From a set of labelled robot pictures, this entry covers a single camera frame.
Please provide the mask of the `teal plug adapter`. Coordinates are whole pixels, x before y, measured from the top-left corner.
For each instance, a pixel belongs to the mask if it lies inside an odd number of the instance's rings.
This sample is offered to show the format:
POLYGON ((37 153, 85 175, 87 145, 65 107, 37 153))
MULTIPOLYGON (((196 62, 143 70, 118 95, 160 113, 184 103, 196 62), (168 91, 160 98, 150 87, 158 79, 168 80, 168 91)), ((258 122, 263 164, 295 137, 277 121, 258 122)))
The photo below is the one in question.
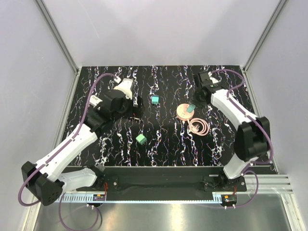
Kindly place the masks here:
POLYGON ((189 104, 188 108, 187 108, 187 112, 188 113, 192 113, 194 111, 194 109, 196 108, 196 105, 194 104, 189 104))

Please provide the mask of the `pink round power socket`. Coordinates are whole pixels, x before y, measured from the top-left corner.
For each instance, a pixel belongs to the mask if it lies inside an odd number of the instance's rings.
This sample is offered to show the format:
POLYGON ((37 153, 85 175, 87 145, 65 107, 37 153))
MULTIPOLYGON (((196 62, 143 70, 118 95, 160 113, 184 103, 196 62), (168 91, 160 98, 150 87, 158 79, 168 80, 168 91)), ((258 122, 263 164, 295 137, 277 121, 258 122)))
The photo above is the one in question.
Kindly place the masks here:
POLYGON ((190 108, 190 105, 187 103, 180 104, 176 109, 176 116, 181 121, 188 121, 193 118, 194 109, 190 108))

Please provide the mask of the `green USB charger cube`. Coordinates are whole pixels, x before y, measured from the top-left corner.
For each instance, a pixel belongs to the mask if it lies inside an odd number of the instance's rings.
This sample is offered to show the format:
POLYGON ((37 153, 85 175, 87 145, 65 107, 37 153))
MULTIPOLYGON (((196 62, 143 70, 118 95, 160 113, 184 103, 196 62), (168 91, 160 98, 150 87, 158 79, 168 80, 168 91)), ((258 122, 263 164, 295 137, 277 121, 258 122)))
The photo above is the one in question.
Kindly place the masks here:
POLYGON ((146 139, 146 137, 145 137, 143 134, 139 134, 139 135, 136 137, 136 141, 137 141, 140 145, 143 145, 145 142, 147 142, 147 139, 146 139))

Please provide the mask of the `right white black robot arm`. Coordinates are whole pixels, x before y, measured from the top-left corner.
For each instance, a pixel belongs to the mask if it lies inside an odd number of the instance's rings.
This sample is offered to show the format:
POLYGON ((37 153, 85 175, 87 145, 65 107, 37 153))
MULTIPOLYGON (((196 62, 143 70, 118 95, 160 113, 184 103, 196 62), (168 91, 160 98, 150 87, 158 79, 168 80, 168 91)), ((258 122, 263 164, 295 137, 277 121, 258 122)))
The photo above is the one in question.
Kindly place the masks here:
POLYGON ((199 72, 193 76, 195 92, 192 103, 197 107, 212 105, 219 109, 236 128, 234 154, 217 177, 204 180, 211 189, 229 191, 240 184, 240 179, 250 165, 259 164, 261 156, 273 152, 270 140, 270 122, 249 112, 231 95, 222 82, 212 77, 212 72, 199 72))

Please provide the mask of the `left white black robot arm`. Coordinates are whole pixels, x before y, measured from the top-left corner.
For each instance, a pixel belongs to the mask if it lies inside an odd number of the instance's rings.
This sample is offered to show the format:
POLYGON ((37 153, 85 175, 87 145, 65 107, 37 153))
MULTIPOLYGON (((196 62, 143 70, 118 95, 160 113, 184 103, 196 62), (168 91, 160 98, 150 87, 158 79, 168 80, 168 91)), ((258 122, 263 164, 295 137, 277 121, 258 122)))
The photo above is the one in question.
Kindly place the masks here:
POLYGON ((80 170, 64 173, 64 169, 84 149, 109 132, 121 118, 141 119, 144 112, 143 99, 137 103, 123 90, 111 90, 103 98, 91 95, 86 104, 87 114, 73 132, 54 150, 36 163, 27 161, 21 171, 24 186, 44 206, 51 205, 65 192, 104 187, 104 168, 83 166, 80 170))

